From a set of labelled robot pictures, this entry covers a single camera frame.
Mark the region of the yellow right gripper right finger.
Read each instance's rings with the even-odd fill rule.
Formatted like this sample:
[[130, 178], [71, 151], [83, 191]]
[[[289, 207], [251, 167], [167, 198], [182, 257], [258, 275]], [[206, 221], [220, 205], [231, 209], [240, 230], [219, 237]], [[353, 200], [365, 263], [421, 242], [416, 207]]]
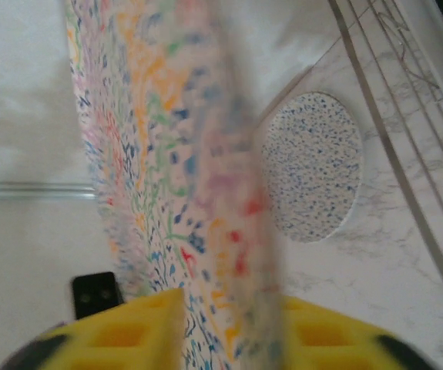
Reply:
[[295, 297], [284, 298], [281, 370], [435, 370], [393, 333]]

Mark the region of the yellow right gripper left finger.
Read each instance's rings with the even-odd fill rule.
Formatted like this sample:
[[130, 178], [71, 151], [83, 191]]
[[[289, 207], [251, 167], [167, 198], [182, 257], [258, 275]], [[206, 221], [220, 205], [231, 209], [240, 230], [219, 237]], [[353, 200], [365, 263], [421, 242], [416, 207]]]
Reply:
[[183, 330], [183, 290], [162, 291], [42, 335], [32, 370], [179, 370]]

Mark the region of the multicolour speckled plate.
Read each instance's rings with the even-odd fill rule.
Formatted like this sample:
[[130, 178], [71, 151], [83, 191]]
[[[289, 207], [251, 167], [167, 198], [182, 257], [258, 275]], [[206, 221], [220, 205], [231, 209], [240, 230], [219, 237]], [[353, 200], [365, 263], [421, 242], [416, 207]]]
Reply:
[[183, 370], [283, 370], [279, 263], [221, 0], [62, 0], [126, 299], [183, 290]]

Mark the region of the blue speckled white plate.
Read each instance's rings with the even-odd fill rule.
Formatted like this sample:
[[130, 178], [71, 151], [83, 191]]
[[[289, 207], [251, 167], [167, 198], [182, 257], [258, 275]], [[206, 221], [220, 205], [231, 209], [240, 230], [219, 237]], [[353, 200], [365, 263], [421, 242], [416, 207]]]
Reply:
[[306, 92], [284, 103], [260, 134], [276, 228], [313, 243], [346, 221], [363, 178], [358, 124], [338, 99]]

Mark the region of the aluminium frame post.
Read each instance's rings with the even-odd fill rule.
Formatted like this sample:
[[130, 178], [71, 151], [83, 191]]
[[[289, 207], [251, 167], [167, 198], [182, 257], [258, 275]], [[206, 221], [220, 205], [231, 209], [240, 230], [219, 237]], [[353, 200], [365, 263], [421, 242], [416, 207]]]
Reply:
[[95, 189], [81, 183], [0, 182], [0, 199], [69, 198], [91, 200]]

